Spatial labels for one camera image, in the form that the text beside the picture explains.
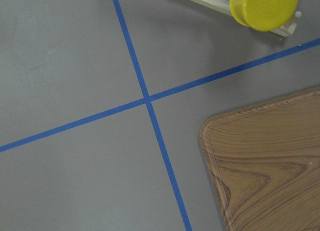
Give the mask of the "wooden cutting board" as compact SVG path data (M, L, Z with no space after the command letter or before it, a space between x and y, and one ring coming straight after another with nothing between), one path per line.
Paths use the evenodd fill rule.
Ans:
M226 230L319 230L318 87L211 117L199 138Z

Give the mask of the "wooden drying rack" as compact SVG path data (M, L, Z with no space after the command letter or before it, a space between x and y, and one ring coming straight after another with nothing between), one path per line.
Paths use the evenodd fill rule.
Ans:
M226 15L233 17L232 13L231 13L231 9L230 9L230 0L189 0L189 1L192 1L192 2L197 3L199 5L205 6L207 8L212 9L212 10L215 10L220 13L223 13L223 14L226 14ZM297 7L295 10L295 13L289 19L289 21L287 21L281 27L274 29L272 31L269 31L269 32L275 33L275 34L280 35L282 37L288 37L288 36L292 35L297 27L298 20L302 16L302 13L297 10Z

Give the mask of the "yellow mug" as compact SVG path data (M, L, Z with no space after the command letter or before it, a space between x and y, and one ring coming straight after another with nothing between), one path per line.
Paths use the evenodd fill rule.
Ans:
M268 32L294 15L299 0L229 0L233 18L241 25Z

